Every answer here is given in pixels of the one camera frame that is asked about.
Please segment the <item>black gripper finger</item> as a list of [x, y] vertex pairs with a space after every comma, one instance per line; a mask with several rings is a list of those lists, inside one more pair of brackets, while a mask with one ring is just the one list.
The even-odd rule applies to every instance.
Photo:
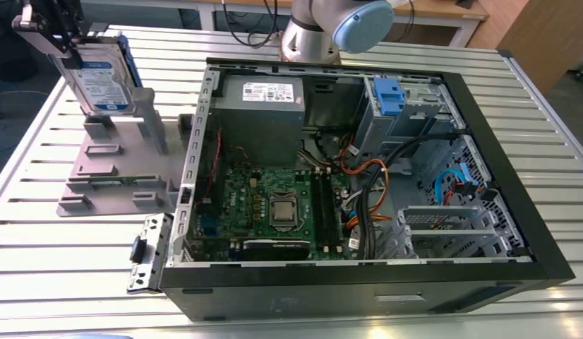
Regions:
[[53, 35], [55, 51], [50, 55], [59, 59], [66, 69], [81, 69], [82, 60], [74, 43], [74, 38], [67, 35]]

